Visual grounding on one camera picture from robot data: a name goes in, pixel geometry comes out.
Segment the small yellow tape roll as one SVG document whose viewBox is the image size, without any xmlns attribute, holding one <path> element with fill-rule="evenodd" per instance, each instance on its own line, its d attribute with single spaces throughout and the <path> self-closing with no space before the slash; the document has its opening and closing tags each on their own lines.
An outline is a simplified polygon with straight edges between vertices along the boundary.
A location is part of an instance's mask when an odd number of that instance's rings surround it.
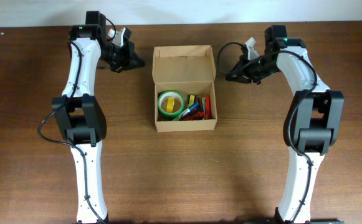
<svg viewBox="0 0 362 224">
<path fill-rule="evenodd" d="M 173 97 L 169 97 L 167 100 L 167 105 L 166 105 L 166 112 L 167 113 L 173 113 L 174 110 L 174 102 L 175 99 Z"/>
</svg>

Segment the brown cardboard box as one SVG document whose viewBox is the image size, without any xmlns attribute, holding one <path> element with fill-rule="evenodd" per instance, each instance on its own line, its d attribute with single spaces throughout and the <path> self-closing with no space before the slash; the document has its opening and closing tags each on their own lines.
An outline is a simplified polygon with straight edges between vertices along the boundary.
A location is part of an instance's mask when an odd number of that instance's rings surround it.
<svg viewBox="0 0 362 224">
<path fill-rule="evenodd" d="M 213 130 L 217 123 L 217 105 L 214 81 L 216 66 L 210 45 L 155 47 L 152 78 L 155 84 L 155 126 L 157 132 Z M 158 97 L 164 91 L 179 91 L 184 98 L 194 95 L 201 102 L 211 98 L 211 119 L 172 121 L 158 113 Z"/>
</svg>

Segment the red black stapler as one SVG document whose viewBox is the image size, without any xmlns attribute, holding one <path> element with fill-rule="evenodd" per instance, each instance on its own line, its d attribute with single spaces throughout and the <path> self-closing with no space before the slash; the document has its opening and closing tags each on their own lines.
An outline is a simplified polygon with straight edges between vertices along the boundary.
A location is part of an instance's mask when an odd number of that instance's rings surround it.
<svg viewBox="0 0 362 224">
<path fill-rule="evenodd" d="M 211 119 L 211 98 L 210 96 L 203 96 L 201 98 L 202 109 L 204 112 L 203 120 Z"/>
</svg>

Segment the yellow highlighter pen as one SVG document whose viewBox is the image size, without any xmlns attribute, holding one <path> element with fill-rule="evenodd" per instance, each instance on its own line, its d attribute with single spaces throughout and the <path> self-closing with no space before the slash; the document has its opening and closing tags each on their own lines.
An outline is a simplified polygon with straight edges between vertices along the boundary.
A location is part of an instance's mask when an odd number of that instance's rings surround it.
<svg viewBox="0 0 362 224">
<path fill-rule="evenodd" d="M 188 96 L 188 107 L 192 106 L 194 104 L 194 101 L 195 101 L 195 96 L 189 95 Z"/>
</svg>

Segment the green tape roll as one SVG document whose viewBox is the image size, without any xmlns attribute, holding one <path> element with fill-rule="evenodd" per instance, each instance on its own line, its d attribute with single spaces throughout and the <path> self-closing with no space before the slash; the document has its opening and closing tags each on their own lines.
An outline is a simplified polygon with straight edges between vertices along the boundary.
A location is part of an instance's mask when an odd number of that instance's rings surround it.
<svg viewBox="0 0 362 224">
<path fill-rule="evenodd" d="M 168 119 L 180 115 L 185 109 L 183 95 L 179 91 L 168 90 L 159 94 L 158 113 Z"/>
</svg>

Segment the orange utility knife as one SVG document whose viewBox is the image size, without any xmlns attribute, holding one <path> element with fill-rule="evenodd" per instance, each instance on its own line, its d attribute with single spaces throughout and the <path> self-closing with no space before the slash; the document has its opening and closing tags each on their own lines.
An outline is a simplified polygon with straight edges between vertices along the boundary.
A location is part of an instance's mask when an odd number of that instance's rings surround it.
<svg viewBox="0 0 362 224">
<path fill-rule="evenodd" d="M 186 116 L 182 119 L 182 121 L 192 121 L 192 120 L 201 120 L 205 117 L 205 113 L 203 111 L 199 111 L 190 116 Z"/>
</svg>

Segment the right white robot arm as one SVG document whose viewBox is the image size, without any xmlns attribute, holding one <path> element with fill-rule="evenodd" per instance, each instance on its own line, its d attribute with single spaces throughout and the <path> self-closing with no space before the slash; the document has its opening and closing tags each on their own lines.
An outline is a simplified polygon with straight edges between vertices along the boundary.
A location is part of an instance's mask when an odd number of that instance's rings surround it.
<svg viewBox="0 0 362 224">
<path fill-rule="evenodd" d="M 311 223 L 310 204 L 317 173 L 325 154 L 337 140 L 344 96 L 318 76 L 304 41 L 290 38 L 284 25 L 265 32 L 265 52 L 259 55 L 255 40 L 241 45 L 242 55 L 226 80 L 256 83 L 283 73 L 293 100 L 283 125 L 289 162 L 283 197 L 275 209 L 274 223 Z"/>
</svg>

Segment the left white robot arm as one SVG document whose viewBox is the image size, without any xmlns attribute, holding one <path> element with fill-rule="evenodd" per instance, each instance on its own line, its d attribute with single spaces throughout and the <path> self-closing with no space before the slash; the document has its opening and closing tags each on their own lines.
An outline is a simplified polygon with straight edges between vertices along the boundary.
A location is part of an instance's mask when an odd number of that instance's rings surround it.
<svg viewBox="0 0 362 224">
<path fill-rule="evenodd" d="M 109 19 L 99 11 L 88 11 L 85 23 L 69 32 L 71 64 L 67 84 L 52 100 L 52 112 L 62 140 L 70 147 L 76 171 L 77 223 L 108 223 L 102 187 L 101 155 L 107 135 L 105 115 L 95 97 L 98 63 L 121 73 L 145 66 L 130 41 L 131 31 L 106 30 Z"/>
</svg>

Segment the blue white marker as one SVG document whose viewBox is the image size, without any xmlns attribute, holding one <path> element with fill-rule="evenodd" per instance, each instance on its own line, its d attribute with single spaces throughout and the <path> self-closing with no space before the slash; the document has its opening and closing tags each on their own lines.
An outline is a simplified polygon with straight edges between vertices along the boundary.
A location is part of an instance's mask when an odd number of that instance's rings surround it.
<svg viewBox="0 0 362 224">
<path fill-rule="evenodd" d="M 181 114 L 179 114 L 177 117 L 175 117 L 174 119 L 172 119 L 172 121 L 179 121 L 181 118 L 185 117 L 187 114 L 189 114 L 190 112 L 192 112 L 193 110 L 195 110 L 196 108 L 199 107 L 199 103 L 194 103 L 193 105 L 191 105 L 190 107 L 186 108 Z"/>
</svg>

